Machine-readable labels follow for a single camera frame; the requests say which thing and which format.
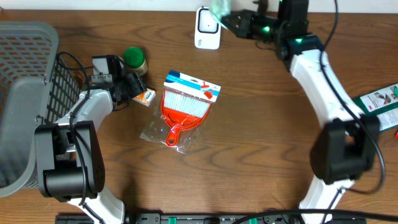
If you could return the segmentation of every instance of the plastic basket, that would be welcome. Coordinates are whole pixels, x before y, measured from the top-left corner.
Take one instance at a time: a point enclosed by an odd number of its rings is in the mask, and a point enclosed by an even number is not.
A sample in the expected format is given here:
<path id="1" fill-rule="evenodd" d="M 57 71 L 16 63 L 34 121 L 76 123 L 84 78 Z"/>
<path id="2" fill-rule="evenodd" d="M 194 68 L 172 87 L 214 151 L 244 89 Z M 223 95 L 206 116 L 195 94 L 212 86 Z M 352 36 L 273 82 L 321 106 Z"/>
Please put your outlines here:
<path id="1" fill-rule="evenodd" d="M 56 64 L 58 43 L 48 24 L 0 22 L 0 197 L 38 186 L 34 131 L 78 99 L 76 80 Z"/>

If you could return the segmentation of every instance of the wooden table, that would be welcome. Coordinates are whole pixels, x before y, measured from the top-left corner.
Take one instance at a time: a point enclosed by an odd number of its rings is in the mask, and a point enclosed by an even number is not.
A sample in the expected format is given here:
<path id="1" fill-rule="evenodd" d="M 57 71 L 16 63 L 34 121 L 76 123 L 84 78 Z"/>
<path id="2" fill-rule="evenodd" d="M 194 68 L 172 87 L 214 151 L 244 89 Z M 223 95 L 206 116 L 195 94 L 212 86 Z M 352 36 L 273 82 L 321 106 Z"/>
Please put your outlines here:
<path id="1" fill-rule="evenodd" d="M 135 211 L 165 213 L 260 212 L 294 208 L 313 172 L 308 153 L 320 128 L 300 85 L 271 50 L 222 31 L 218 50 L 193 44 L 194 12 L 5 11 L 1 20 L 44 21 L 60 36 L 60 50 L 84 65 L 91 56 L 145 50 L 147 86 L 161 95 L 170 69 L 222 86 L 221 95 L 190 154 L 139 138 L 153 107 L 131 103 L 106 117 L 98 131 L 106 185 Z M 333 14 L 310 14 L 310 31 L 322 40 Z M 342 14 L 328 49 L 350 96 L 398 82 L 398 16 Z M 394 130 L 381 136 L 387 180 L 382 192 L 347 193 L 338 208 L 397 214 L 398 151 Z M 378 164 L 355 187 L 370 189 Z M 53 223 L 59 213 L 79 213 L 38 190 L 0 199 L 1 223 Z"/>

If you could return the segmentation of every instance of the green package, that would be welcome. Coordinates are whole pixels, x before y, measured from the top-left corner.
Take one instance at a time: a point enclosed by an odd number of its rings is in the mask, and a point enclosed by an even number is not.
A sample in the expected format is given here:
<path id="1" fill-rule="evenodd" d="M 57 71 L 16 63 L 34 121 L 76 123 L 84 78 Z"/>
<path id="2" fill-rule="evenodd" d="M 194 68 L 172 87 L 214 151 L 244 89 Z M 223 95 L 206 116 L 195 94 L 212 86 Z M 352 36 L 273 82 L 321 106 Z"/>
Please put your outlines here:
<path id="1" fill-rule="evenodd" d="M 398 84 L 353 98 L 365 115 L 377 115 L 380 131 L 398 126 Z"/>

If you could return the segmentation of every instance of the white backdrop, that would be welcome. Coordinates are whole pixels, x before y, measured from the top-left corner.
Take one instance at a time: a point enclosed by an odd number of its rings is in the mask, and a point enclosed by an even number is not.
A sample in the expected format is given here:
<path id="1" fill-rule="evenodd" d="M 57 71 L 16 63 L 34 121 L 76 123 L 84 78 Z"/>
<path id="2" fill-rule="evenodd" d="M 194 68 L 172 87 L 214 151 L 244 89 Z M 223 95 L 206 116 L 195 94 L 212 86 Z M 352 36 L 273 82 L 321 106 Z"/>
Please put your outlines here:
<path id="1" fill-rule="evenodd" d="M 0 0 L 4 9 L 196 11 L 211 0 Z M 277 11 L 279 0 L 269 0 Z M 341 12 L 398 13 L 398 0 L 339 0 Z M 233 9 L 252 9 L 251 0 L 234 0 Z M 333 0 L 310 0 L 310 12 L 333 12 Z"/>

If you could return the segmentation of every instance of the clear plastic bag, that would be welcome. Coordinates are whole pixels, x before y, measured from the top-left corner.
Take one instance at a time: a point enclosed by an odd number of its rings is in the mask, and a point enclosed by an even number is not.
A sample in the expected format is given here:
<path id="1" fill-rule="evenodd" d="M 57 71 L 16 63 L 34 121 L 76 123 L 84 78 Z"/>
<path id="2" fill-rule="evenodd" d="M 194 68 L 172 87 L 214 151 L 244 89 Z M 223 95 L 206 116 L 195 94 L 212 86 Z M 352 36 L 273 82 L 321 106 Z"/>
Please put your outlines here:
<path id="1" fill-rule="evenodd" d="M 140 138 L 189 153 L 190 146 L 205 126 L 221 88 L 209 84 L 171 70 L 162 97 L 154 107 L 152 119 Z"/>

